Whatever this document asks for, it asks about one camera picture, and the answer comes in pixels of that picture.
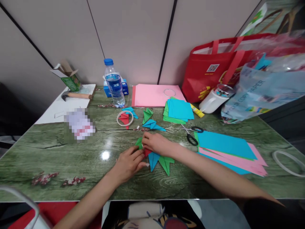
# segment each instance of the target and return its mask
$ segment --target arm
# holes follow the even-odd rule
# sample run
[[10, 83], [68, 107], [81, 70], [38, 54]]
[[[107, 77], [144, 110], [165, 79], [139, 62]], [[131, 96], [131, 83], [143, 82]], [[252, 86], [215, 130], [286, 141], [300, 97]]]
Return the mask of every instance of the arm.
[[115, 166], [100, 182], [54, 227], [54, 229], [86, 228], [100, 212], [117, 187], [128, 181], [141, 168], [144, 150], [133, 146], [121, 153]]
[[271, 195], [261, 190], [248, 179], [231, 169], [194, 153], [178, 143], [173, 143], [160, 134], [144, 133], [142, 140], [144, 148], [150, 149], [162, 156], [171, 157], [198, 173], [210, 185], [223, 193], [239, 206], [252, 198], [264, 198], [281, 204]]

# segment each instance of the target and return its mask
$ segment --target black scissors handle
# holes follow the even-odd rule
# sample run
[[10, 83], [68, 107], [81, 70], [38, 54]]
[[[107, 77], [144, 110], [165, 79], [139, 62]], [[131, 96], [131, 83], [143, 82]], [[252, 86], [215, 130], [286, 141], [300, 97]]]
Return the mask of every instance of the black scissors handle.
[[203, 132], [203, 129], [198, 127], [198, 126], [194, 126], [191, 129], [192, 129], [192, 131], [195, 131], [197, 133], [202, 133]]
[[189, 143], [191, 143], [194, 146], [198, 146], [198, 141], [190, 134], [187, 134], [187, 140]]

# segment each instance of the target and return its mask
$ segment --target blue origami crane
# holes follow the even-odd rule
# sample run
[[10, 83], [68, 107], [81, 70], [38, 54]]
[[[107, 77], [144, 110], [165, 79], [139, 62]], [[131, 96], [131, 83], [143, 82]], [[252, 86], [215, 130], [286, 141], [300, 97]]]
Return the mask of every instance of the blue origami crane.
[[157, 130], [161, 130], [161, 131], [166, 131], [166, 129], [164, 129], [164, 128], [158, 126], [158, 125], [157, 125], [157, 122], [154, 121], [154, 120], [152, 120], [152, 119], [148, 120], [148, 121], [143, 125], [143, 127], [148, 127], [148, 128], [150, 128], [150, 129], [157, 129]]
[[160, 158], [160, 155], [159, 154], [156, 154], [154, 152], [151, 152], [149, 155], [148, 155], [148, 159], [149, 159], [149, 163], [150, 163], [150, 171], [152, 172], [153, 169], [155, 168], [158, 160]]
[[128, 107], [128, 108], [124, 108], [122, 110], [128, 110], [130, 111], [132, 114], [133, 114], [133, 117], [138, 119], [138, 116], [136, 115], [136, 113], [134, 112], [133, 108], [132, 107]]

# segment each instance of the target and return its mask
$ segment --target blue bottle cap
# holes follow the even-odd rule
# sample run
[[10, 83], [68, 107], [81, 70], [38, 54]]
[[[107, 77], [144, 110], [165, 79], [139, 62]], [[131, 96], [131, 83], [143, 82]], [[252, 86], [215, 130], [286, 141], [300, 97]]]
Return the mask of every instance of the blue bottle cap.
[[105, 63], [106, 66], [113, 65], [113, 60], [107, 58], [107, 59], [104, 59], [104, 63]]

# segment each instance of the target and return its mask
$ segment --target cardboard box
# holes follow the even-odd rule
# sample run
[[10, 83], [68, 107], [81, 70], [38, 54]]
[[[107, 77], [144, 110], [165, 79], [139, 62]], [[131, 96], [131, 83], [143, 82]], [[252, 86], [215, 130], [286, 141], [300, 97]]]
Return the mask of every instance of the cardboard box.
[[78, 70], [73, 71], [66, 60], [62, 60], [60, 64], [57, 64], [56, 67], [50, 71], [61, 78], [71, 92], [78, 92], [81, 88], [82, 84], [75, 75]]
[[[129, 94], [129, 92], [128, 92], [128, 85], [127, 85], [127, 82], [126, 82], [125, 79], [122, 79], [122, 90], [123, 90], [123, 94], [124, 95], [128, 95]], [[107, 97], [111, 97], [111, 92], [109, 90], [109, 87], [108, 87], [106, 81], [104, 81], [104, 91], [105, 91], [105, 94], [106, 94]]]

